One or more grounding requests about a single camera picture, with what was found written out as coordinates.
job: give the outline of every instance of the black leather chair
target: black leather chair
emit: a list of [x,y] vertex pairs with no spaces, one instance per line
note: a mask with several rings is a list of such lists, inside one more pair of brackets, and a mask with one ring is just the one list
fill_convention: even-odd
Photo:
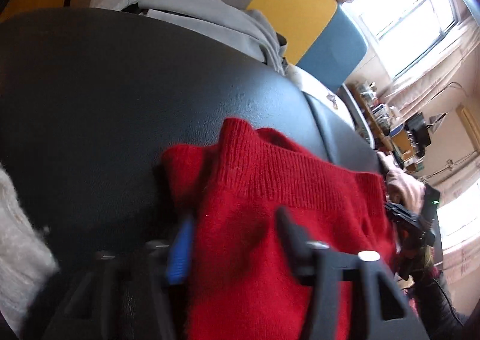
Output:
[[175,213],[161,152],[216,142],[229,116],[350,170],[379,171],[374,151],[322,103],[203,35],[93,8],[0,24],[0,161],[33,225],[50,229],[61,267],[33,309],[37,338],[96,251],[165,237]]

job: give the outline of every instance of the electrical cable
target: electrical cable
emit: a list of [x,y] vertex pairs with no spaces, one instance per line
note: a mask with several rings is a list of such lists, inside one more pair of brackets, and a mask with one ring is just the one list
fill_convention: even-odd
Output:
[[444,112],[442,115],[440,115],[440,117],[438,117],[435,122],[427,125],[427,129],[429,129],[430,127],[436,125],[438,122],[440,122],[443,118],[445,118],[447,116],[448,112]]
[[474,155],[475,153],[477,153],[477,152],[476,152],[476,151],[473,151],[472,153],[466,155],[465,157],[463,157],[463,158],[455,161],[455,162],[452,163],[451,165],[448,165],[448,166],[446,166],[445,168],[442,168],[441,170],[438,170],[438,171],[436,171],[436,172],[434,172],[434,173],[431,173],[430,175],[425,176],[425,178],[426,178],[426,179],[430,179],[430,178],[432,178],[432,177],[434,177],[434,176],[436,176],[436,175],[439,175],[440,173],[445,172],[446,170],[449,170],[451,167],[457,166],[457,165],[465,162],[465,160],[467,160],[469,157],[471,157],[471,156]]
[[437,92],[433,98],[430,99],[430,101],[434,100],[438,95],[440,95],[443,91],[445,91],[448,87],[452,86],[452,88],[454,89],[461,89],[463,91],[463,93],[465,94],[466,97],[469,97],[469,95],[467,94],[467,92],[465,91],[465,88],[463,88],[463,85],[456,82],[456,81],[452,81],[450,83],[448,83],[445,87],[443,87],[439,92]]
[[440,286],[440,283],[438,282],[437,279],[433,279],[433,281],[437,284],[438,288],[440,289],[440,291],[442,292],[443,296],[444,296],[445,299],[447,300],[448,306],[450,307],[450,312],[452,312],[453,317],[454,317],[455,320],[457,320],[457,322],[463,327],[463,322],[461,322],[461,321],[460,321],[460,318],[457,317],[457,315],[456,315],[456,313],[455,313],[455,310],[453,309],[452,303],[450,302],[450,299],[447,297],[446,292],[442,289],[442,287]]

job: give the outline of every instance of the black device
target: black device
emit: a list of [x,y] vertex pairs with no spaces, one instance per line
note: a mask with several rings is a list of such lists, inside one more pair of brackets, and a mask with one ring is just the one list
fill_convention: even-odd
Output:
[[335,339],[341,281],[353,284],[349,340],[428,339],[377,252],[345,254],[313,241],[284,207],[277,210],[276,225],[292,274],[313,287],[299,340]]
[[425,155],[425,148],[431,145],[430,134],[428,133],[428,125],[425,122],[423,114],[417,113],[405,122],[405,130],[412,133],[417,144],[418,157]]
[[[428,339],[378,253],[345,254],[314,241],[284,207],[275,213],[275,222],[293,276],[313,287],[300,340],[335,339],[342,281],[353,284],[349,340]],[[178,298],[171,298],[167,279],[171,247],[153,241],[132,254],[98,254],[94,267],[58,306],[42,339],[180,338],[186,305],[175,306]]]
[[385,204],[388,218],[397,225],[402,246],[398,261],[398,275],[404,280],[411,275],[414,259],[418,253],[426,246],[435,244],[435,233],[431,227],[437,218],[440,192],[426,184],[423,198],[423,207],[419,215],[396,203]]

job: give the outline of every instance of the red knit sweater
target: red knit sweater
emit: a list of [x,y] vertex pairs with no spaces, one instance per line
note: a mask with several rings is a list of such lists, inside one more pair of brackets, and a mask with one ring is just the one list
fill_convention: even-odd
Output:
[[[395,254],[382,178],[322,161],[273,129],[226,119],[217,145],[177,145],[162,163],[175,206],[197,215],[190,340],[298,338],[311,289],[287,268],[279,205],[339,251],[376,250],[387,263]],[[349,293],[342,285],[337,339],[348,334]]]

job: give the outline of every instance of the yellow cushion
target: yellow cushion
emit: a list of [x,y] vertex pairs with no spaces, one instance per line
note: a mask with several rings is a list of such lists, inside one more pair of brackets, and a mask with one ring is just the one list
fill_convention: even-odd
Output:
[[296,64],[332,19],[335,0],[252,0],[248,10],[260,10],[275,31],[286,37],[286,57]]

